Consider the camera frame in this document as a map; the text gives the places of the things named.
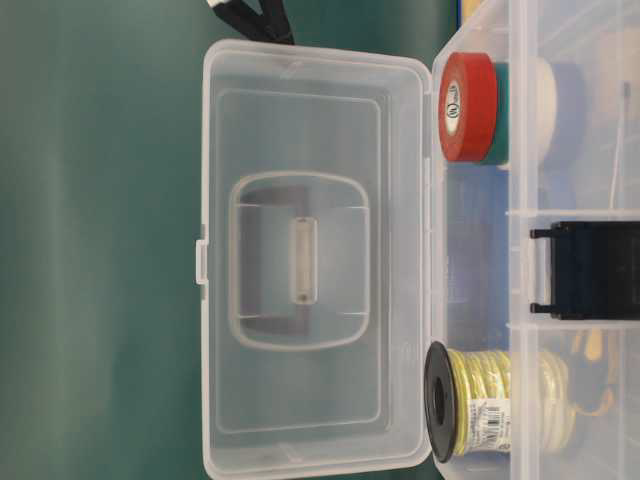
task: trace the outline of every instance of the green electrical tape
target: green electrical tape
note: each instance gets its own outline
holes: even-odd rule
[[[506,63],[494,63],[498,79],[498,113],[493,142],[487,156],[478,165],[502,165],[509,161],[509,68]]]

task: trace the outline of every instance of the red electrical tape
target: red electrical tape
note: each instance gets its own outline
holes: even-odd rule
[[[450,162],[480,162],[491,147],[498,113],[498,81],[484,53],[452,53],[442,74],[438,132]]]

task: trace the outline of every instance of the black spool flange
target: black spool flange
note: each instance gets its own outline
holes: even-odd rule
[[[456,387],[447,349],[433,342],[424,366],[424,410],[433,454],[440,463],[449,461],[458,433]]]

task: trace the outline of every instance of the spool label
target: spool label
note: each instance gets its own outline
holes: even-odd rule
[[[511,450],[511,402],[482,398],[469,402],[467,452]]]
[[[453,135],[458,130],[460,114],[462,107],[460,106],[460,85],[452,80],[447,88],[447,100],[445,107],[444,123],[447,127],[447,133]]]

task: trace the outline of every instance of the green table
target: green table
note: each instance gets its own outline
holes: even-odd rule
[[[430,65],[454,3],[287,7],[299,44]],[[206,478],[200,88],[230,36],[204,0],[0,0],[0,478]]]

